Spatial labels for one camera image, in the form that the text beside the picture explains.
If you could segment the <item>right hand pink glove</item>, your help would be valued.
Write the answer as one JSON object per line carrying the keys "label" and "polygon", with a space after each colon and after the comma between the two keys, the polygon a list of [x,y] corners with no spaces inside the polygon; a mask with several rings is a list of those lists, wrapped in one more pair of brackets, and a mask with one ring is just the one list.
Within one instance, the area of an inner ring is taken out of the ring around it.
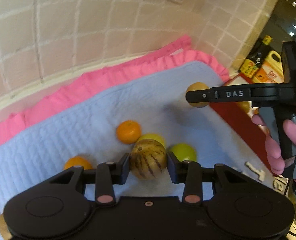
{"label": "right hand pink glove", "polygon": [[[287,137],[296,145],[296,124],[291,120],[285,120],[283,128]],[[272,172],[276,175],[281,175],[285,168],[285,161],[281,156],[279,144],[272,139],[270,133],[268,133],[265,139],[265,149]]]}

